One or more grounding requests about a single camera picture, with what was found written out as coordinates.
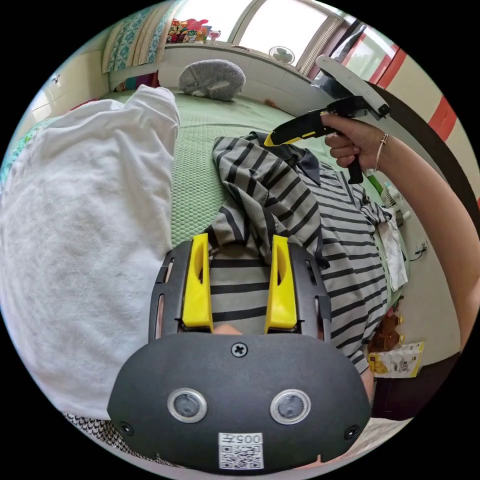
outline yellow and black handle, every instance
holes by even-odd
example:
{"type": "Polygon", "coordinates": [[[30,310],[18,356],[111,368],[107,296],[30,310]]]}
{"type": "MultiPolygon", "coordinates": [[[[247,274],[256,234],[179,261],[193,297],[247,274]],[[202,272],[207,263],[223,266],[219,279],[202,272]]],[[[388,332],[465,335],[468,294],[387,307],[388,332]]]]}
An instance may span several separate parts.
{"type": "MultiPolygon", "coordinates": [[[[322,114],[330,113],[345,118],[363,117],[368,114],[370,105],[362,96],[349,96],[333,101],[325,108],[312,110],[297,118],[279,125],[265,140],[266,147],[277,147],[279,145],[292,144],[299,140],[323,137],[324,135],[342,132],[325,126],[322,122],[322,114]]],[[[350,174],[349,184],[361,184],[364,180],[360,167],[359,156],[348,166],[350,174]]]]}

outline green bedsheet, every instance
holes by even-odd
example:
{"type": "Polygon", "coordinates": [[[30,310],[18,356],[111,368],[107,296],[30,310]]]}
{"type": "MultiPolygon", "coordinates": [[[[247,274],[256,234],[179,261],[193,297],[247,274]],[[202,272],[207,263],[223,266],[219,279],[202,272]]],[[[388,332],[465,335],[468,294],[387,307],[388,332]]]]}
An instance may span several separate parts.
{"type": "MultiPolygon", "coordinates": [[[[104,98],[124,103],[131,95],[131,91],[111,92],[104,98]]],[[[225,199],[225,192],[212,160],[215,138],[244,136],[251,131],[270,132],[277,125],[293,118],[281,110],[241,97],[224,103],[175,92],[175,98],[180,114],[180,129],[175,144],[172,174],[173,246],[201,233],[213,220],[225,199]]],[[[296,145],[308,148],[322,162],[339,168],[328,154],[323,138],[301,140],[296,145]]],[[[21,148],[14,148],[15,157],[19,150],[21,148]]],[[[372,201],[383,205],[380,195],[367,179],[362,186],[372,201]]],[[[374,239],[388,277],[385,252],[378,233],[375,233],[374,239]]],[[[388,304],[392,305],[399,298],[401,290],[392,295],[389,281],[387,285],[388,304]]]]}

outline woman's hand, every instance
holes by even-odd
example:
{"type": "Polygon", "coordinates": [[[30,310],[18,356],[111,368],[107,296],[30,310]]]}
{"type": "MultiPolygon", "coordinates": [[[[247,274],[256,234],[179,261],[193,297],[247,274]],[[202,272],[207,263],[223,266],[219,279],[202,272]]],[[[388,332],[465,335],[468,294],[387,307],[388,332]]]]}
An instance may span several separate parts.
{"type": "Polygon", "coordinates": [[[337,159],[340,167],[347,168],[354,161],[356,154],[359,154],[358,160],[362,170],[376,167],[377,153],[384,137],[383,131],[363,121],[330,113],[322,115],[321,120],[325,126],[343,134],[331,133],[325,137],[325,144],[330,147],[330,155],[337,159]]]}

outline gold bracelet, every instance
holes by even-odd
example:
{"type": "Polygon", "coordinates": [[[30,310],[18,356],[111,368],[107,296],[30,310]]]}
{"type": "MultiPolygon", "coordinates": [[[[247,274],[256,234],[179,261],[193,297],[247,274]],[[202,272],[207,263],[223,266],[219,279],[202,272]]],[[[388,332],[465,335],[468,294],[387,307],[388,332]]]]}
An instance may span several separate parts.
{"type": "Polygon", "coordinates": [[[378,147],[378,152],[376,154],[375,169],[373,170],[374,172],[378,170],[380,154],[382,153],[382,148],[387,143],[388,137],[389,137],[389,134],[385,133],[385,135],[383,135],[383,138],[380,140],[380,146],[378,147]]]}

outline striped shirt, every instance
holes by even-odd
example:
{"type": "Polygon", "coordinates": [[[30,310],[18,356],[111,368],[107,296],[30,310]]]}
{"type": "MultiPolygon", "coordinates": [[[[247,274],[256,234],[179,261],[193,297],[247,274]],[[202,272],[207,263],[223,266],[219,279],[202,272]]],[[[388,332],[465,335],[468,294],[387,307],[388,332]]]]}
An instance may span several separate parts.
{"type": "Polygon", "coordinates": [[[273,235],[306,248],[331,301],[332,343],[358,371],[363,344],[387,311],[387,280],[373,234],[391,214],[349,185],[341,171],[266,135],[215,140],[213,161],[229,193],[206,229],[213,321],[243,333],[265,325],[273,235]]]}

